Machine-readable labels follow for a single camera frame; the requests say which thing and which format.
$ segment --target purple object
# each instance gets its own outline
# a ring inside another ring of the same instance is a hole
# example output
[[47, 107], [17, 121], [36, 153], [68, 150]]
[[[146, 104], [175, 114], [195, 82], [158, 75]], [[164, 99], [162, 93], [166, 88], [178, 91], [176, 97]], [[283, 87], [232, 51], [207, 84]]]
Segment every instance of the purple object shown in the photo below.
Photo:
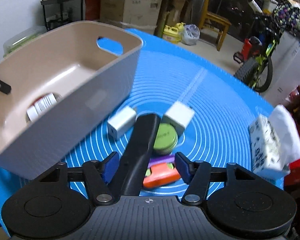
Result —
[[149, 161], [148, 169], [153, 166], [157, 165], [160, 163], [174, 163], [174, 155], [168, 155], [168, 156], [163, 156], [163, 157], [157, 157], [157, 158], [152, 158]]

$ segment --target bicycle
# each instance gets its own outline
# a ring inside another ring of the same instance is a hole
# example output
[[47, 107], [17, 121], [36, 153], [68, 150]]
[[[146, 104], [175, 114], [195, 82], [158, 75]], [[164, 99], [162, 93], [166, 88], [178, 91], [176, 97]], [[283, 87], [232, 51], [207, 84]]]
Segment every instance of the bicycle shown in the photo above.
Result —
[[252, 44], [248, 55], [236, 52], [234, 61], [242, 64], [234, 77], [258, 93], [265, 92], [272, 81], [273, 65], [271, 56], [282, 35], [279, 25], [271, 16], [256, 14], [252, 30], [256, 44]]

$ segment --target silver screw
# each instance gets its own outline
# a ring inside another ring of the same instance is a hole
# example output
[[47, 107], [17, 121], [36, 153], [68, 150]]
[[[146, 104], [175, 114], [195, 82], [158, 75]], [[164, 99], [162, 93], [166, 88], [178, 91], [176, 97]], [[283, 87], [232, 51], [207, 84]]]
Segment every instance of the silver screw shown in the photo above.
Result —
[[185, 200], [191, 203], [196, 203], [198, 201], [200, 201], [200, 197], [198, 195], [195, 194], [189, 194], [185, 196]]
[[96, 200], [98, 200], [99, 202], [109, 202], [112, 200], [112, 197], [108, 194], [100, 194], [99, 196], [96, 197]]

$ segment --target gray gripper base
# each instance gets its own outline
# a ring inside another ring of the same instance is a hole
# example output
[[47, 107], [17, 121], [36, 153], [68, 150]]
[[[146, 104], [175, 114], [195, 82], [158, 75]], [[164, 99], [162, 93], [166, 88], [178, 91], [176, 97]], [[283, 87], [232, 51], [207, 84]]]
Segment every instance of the gray gripper base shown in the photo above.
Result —
[[198, 207], [182, 205], [175, 196], [122, 196], [99, 206], [89, 221], [59, 240], [231, 240], [213, 227]]

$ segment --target blue tablecloth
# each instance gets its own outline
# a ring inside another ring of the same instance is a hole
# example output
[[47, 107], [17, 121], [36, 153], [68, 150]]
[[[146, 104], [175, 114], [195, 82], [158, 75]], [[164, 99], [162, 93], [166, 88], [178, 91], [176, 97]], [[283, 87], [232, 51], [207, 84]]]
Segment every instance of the blue tablecloth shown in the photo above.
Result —
[[[248, 125], [259, 114], [268, 116], [272, 106], [204, 58], [141, 31], [129, 31], [139, 35], [144, 46], [131, 94], [110, 117], [126, 105], [136, 108], [138, 114], [155, 112], [162, 116], [179, 100], [194, 109], [195, 116], [173, 153], [181, 151], [191, 160], [205, 160], [218, 167], [236, 162], [250, 170]], [[98, 44], [114, 53], [122, 53], [120, 45], [107, 39], [99, 40]], [[90, 159], [103, 160], [112, 151], [122, 154], [130, 134], [131, 130], [119, 141], [113, 141], [107, 135], [105, 120], [65, 157], [65, 161], [68, 166], [79, 166]], [[3, 203], [25, 183], [26, 180], [0, 168], [1, 223]], [[282, 188], [281, 180], [275, 183]], [[86, 194], [83, 183], [71, 183], [71, 187]], [[221, 187], [223, 183], [211, 183], [208, 196]], [[143, 190], [141, 195], [181, 197], [186, 188], [179, 180], [165, 187]]]

